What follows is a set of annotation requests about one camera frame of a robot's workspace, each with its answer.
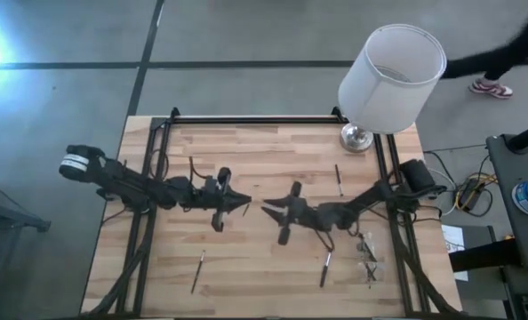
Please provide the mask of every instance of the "wooden table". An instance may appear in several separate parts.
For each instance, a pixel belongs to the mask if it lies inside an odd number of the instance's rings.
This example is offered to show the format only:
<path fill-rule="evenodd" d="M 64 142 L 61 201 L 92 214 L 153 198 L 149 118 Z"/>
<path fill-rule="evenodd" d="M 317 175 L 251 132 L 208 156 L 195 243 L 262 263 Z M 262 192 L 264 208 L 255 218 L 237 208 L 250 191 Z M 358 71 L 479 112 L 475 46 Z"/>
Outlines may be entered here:
<path fill-rule="evenodd" d="M 118 159 L 140 172 L 150 116 L 128 118 Z M 231 186 L 252 196 L 250 209 L 225 218 L 225 229 L 211 227 L 212 211 L 158 210 L 142 316 L 403 316 L 388 222 L 366 212 L 361 231 L 370 237 L 379 260 L 377 282 L 367 283 L 357 239 L 334 228 L 335 252 L 325 287 L 319 288 L 325 248 L 309 229 L 292 226 L 287 246 L 277 244 L 279 228 L 264 213 L 262 199 L 289 193 L 295 180 L 310 205 L 347 201 L 379 178 L 374 148 L 350 154 L 339 143 L 340 124 L 184 124 L 171 128 L 169 174 L 189 175 L 188 157 L 201 174 L 231 169 Z M 401 162 L 422 159 L 415 126 L 396 135 Z M 388 168 L 391 168 L 387 155 Z M 340 168 L 344 197 L 339 197 L 334 165 Z M 200 179 L 194 180 L 200 186 Z M 110 203 L 105 217 L 122 209 Z M 384 206 L 377 209 L 385 212 Z M 436 212 L 419 212 L 419 218 Z M 109 221 L 100 232 L 83 311 L 92 309 L 119 276 L 131 214 Z M 438 291 L 457 309 L 460 299 L 437 221 L 415 224 L 422 266 Z M 201 252 L 206 250 L 196 291 L 190 294 Z M 135 277 L 130 284 L 131 308 Z M 409 273 L 412 300 L 415 283 Z"/>

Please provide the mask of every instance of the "sneaker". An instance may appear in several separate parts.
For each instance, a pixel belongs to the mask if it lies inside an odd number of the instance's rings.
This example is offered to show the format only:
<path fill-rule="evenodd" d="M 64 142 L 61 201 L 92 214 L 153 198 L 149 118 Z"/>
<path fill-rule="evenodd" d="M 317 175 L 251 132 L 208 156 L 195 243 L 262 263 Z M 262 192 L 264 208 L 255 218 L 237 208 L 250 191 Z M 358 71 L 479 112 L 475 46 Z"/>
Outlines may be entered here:
<path fill-rule="evenodd" d="M 476 79 L 469 86 L 469 90 L 475 93 L 487 93 L 498 99 L 509 99 L 513 96 L 513 90 L 503 84 L 484 84 L 481 79 Z"/>

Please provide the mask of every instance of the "white lampshade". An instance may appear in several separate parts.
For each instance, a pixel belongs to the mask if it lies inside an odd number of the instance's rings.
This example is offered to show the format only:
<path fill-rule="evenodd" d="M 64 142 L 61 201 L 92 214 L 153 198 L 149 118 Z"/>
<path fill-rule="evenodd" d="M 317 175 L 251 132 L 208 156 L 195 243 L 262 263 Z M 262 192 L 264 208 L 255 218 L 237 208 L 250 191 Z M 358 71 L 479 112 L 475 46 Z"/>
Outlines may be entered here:
<path fill-rule="evenodd" d="M 360 129 L 400 132 L 414 123 L 445 66 L 444 49 L 428 32 L 378 28 L 341 82 L 340 109 Z"/>

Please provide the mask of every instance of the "lamp base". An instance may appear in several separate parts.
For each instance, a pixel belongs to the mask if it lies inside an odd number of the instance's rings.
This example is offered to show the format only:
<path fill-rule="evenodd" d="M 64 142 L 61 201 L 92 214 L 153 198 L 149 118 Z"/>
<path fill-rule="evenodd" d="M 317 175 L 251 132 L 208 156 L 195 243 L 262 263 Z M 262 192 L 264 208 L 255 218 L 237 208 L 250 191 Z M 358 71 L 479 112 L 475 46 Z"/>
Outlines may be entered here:
<path fill-rule="evenodd" d="M 349 152 L 364 152 L 372 144 L 372 132 L 360 129 L 356 124 L 345 124 L 341 130 L 341 146 Z"/>

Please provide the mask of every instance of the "white paper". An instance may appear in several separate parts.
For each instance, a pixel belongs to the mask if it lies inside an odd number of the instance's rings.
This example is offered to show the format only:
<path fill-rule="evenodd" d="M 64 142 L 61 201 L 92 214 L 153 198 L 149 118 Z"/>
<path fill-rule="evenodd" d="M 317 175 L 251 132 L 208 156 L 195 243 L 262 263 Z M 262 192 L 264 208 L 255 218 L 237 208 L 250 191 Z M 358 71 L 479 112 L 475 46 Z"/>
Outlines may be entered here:
<path fill-rule="evenodd" d="M 445 247 L 448 249 L 448 253 L 465 250 L 462 228 L 442 225 L 442 232 L 444 233 Z M 456 280 L 468 281 L 468 272 L 455 272 L 453 277 Z"/>

